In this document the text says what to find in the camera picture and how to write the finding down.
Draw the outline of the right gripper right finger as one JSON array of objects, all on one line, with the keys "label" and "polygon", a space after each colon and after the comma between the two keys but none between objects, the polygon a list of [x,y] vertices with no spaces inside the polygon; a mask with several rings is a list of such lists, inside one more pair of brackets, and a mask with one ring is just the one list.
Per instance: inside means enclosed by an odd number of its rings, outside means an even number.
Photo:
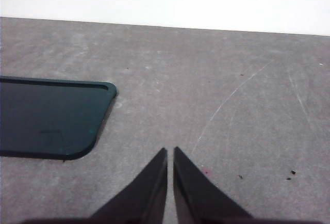
[{"label": "right gripper right finger", "polygon": [[179,148],[174,148],[173,187],[179,223],[252,223],[254,217],[213,185]]}]

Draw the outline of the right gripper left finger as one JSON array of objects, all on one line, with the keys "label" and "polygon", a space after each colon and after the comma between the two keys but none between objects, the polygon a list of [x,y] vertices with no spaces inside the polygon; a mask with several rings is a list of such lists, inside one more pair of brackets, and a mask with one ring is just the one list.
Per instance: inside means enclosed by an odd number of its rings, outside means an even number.
[{"label": "right gripper left finger", "polygon": [[165,148],[136,178],[92,216],[95,223],[162,223],[167,197],[168,153]]}]

